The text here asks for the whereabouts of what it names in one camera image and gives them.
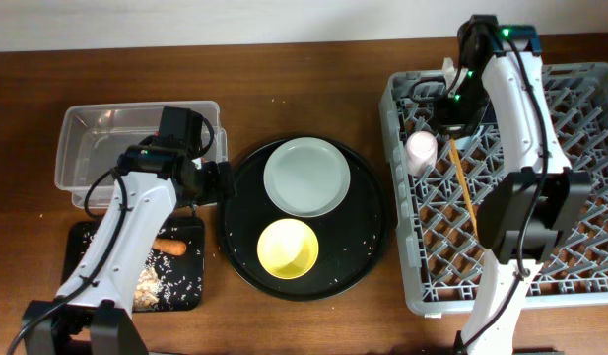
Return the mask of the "wooden chopstick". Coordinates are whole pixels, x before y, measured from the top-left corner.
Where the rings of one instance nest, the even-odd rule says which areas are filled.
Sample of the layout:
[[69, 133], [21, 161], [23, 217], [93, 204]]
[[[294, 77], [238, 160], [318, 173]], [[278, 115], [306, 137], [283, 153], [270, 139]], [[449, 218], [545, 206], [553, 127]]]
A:
[[455, 175], [456, 175], [457, 180], [461, 181], [463, 178], [463, 170], [461, 167], [461, 163], [459, 161], [457, 150], [455, 148], [451, 147], [449, 150], [448, 156], [449, 156], [451, 162], [455, 166]]
[[[454, 139], [450, 139], [450, 148], [451, 147], [453, 147], [453, 148], [456, 149], [455, 140]], [[475, 211], [474, 211], [474, 206], [473, 206], [473, 203], [472, 203], [472, 198], [471, 198], [468, 186], [467, 186], [467, 182], [466, 182], [466, 179], [465, 179], [464, 172], [463, 172], [463, 178], [462, 178], [462, 180], [459, 181], [459, 185], [462, 188], [462, 195], [463, 195], [463, 199], [464, 199], [464, 203], [465, 203], [466, 209], [467, 209], [467, 211], [469, 213], [469, 216], [470, 216], [470, 221], [471, 221], [471, 224], [472, 224], [473, 232], [474, 232], [475, 236], [478, 236], [477, 219], [476, 219], [476, 215], [475, 215]]]

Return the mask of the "pink plastic cup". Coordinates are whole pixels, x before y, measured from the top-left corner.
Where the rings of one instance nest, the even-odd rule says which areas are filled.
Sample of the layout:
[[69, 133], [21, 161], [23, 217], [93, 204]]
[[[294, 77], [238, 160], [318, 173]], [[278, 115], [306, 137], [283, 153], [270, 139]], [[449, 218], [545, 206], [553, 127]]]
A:
[[407, 171], [411, 176], [422, 174], [428, 167], [436, 164], [438, 142], [428, 131], [412, 133], [405, 144], [407, 156]]

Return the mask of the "orange carrot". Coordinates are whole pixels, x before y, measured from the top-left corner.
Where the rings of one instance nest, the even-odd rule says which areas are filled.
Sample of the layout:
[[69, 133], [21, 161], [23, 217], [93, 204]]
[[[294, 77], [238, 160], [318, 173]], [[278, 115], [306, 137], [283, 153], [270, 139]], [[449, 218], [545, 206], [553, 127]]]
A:
[[152, 248], [173, 256], [183, 256], [187, 251], [187, 245], [183, 241], [156, 238]]

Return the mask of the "grey round plate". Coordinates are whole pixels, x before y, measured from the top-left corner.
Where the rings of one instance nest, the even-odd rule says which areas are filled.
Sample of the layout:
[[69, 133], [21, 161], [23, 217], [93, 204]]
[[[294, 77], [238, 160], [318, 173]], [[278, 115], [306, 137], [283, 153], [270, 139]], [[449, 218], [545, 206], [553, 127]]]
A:
[[327, 140], [290, 139], [268, 157], [263, 184], [282, 211], [303, 218], [337, 208], [347, 196], [351, 173], [347, 158]]

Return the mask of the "yellow plastic bowl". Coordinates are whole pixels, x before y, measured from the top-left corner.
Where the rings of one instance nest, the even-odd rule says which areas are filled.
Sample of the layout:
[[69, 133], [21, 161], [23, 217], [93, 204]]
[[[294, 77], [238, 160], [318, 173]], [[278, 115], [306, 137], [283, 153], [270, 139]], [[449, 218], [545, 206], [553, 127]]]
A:
[[271, 276], [292, 280], [312, 270], [319, 255], [319, 241], [307, 223], [280, 219], [262, 231], [256, 252], [260, 265]]

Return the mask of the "light blue plastic cup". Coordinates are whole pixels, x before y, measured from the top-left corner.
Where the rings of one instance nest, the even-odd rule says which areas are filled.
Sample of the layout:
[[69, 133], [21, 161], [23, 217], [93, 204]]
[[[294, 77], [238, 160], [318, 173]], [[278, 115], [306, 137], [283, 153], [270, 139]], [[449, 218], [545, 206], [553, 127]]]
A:
[[473, 142], [472, 137], [464, 137], [455, 140], [455, 146], [457, 151], [466, 151]]

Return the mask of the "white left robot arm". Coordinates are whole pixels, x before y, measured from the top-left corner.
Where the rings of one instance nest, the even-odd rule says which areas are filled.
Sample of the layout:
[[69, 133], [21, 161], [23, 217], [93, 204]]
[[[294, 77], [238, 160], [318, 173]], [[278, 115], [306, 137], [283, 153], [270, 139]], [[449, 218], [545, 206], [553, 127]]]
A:
[[189, 108], [166, 106], [158, 131], [131, 145], [115, 167], [110, 204], [69, 278], [52, 301], [30, 301], [8, 347], [30, 354], [145, 354], [132, 320], [138, 278], [159, 230], [176, 209], [236, 194], [227, 162], [202, 162], [212, 124]]

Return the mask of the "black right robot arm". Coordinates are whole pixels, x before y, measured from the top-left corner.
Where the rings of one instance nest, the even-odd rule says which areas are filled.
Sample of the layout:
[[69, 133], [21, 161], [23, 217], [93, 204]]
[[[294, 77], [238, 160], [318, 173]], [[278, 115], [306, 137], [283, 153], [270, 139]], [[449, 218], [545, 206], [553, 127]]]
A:
[[434, 104], [440, 135], [472, 135], [491, 110], [504, 155], [504, 178], [480, 203], [476, 235], [484, 248], [479, 290], [456, 334], [457, 354], [510, 354], [533, 279], [562, 245], [591, 192], [556, 136], [542, 86], [534, 27], [500, 26], [473, 15], [457, 32], [459, 65], [468, 69]]

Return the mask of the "clear plastic waste bin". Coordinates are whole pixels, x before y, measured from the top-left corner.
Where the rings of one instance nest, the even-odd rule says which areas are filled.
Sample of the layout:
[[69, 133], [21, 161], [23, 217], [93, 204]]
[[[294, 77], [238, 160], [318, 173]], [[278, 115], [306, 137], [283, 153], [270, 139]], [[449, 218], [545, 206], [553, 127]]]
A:
[[203, 115], [214, 129], [214, 140], [203, 157], [218, 163], [228, 159], [227, 133], [214, 101], [147, 102], [72, 106], [65, 115], [56, 153], [54, 182], [72, 194], [82, 208], [91, 185], [114, 167], [131, 145], [155, 134], [164, 107], [188, 108]]

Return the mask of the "grey plastic dishwasher rack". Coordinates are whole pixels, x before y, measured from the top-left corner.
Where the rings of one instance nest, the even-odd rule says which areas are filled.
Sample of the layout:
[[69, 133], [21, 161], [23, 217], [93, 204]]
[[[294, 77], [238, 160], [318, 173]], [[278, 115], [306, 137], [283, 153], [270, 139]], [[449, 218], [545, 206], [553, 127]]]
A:
[[[439, 140], [437, 163], [423, 174], [413, 177], [406, 168], [404, 139], [428, 130], [433, 111], [413, 104], [406, 92], [439, 93], [438, 78], [436, 70], [394, 73], [379, 103], [406, 304], [425, 317], [469, 312], [483, 270], [483, 250], [448, 156], [450, 143]], [[574, 169], [589, 174], [592, 191], [578, 224], [531, 283], [526, 305], [608, 305], [608, 64], [547, 65], [542, 80], [563, 150]], [[504, 175], [498, 130], [482, 128], [459, 155], [476, 208]]]

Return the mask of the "black rectangular food tray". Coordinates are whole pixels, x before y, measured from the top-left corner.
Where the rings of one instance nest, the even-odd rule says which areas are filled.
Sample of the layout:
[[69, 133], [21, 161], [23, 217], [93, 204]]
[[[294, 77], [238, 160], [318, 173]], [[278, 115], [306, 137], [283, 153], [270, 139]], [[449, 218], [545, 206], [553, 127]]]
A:
[[182, 255], [153, 249], [139, 276], [133, 311], [190, 311], [201, 303], [204, 276], [204, 223], [195, 217], [170, 217], [160, 239], [182, 242]]

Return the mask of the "food scraps and rice pile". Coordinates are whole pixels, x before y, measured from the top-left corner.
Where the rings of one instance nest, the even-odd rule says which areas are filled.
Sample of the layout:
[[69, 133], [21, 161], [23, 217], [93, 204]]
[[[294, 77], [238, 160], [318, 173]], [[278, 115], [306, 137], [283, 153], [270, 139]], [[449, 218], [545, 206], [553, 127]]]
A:
[[187, 251], [173, 256], [151, 248], [134, 292], [134, 312], [190, 311], [201, 303], [204, 241], [168, 240], [185, 242]]

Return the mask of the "round black tray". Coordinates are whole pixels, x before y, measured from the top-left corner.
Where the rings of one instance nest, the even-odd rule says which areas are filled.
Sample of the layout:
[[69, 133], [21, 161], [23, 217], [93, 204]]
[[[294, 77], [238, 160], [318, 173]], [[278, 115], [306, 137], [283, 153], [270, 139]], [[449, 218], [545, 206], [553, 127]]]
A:
[[236, 196], [218, 207], [220, 243], [236, 273], [270, 296], [301, 302], [332, 297], [358, 284], [384, 255], [391, 220], [388, 198], [367, 160], [333, 140], [349, 164], [351, 182], [337, 208], [303, 219], [318, 238], [318, 259], [299, 278], [270, 275], [258, 259], [257, 242], [270, 223], [289, 215], [270, 201], [263, 171], [269, 156], [286, 142], [283, 138], [267, 143], [234, 168]]

